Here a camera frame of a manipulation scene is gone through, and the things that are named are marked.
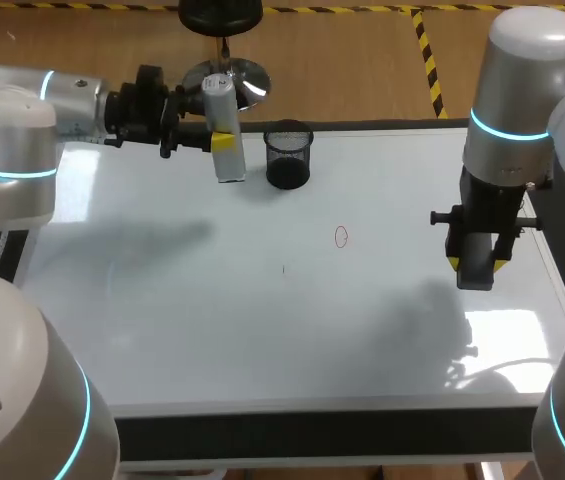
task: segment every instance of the whiteboard surface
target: whiteboard surface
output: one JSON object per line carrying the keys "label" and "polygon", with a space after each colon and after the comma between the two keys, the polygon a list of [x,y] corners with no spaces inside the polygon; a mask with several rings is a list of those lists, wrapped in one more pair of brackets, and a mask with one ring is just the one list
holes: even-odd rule
{"label": "whiteboard surface", "polygon": [[544,237],[468,292],[429,225],[465,135],[318,133],[290,192],[260,135],[223,185],[202,152],[68,144],[23,290],[118,416],[535,405],[565,348]]}

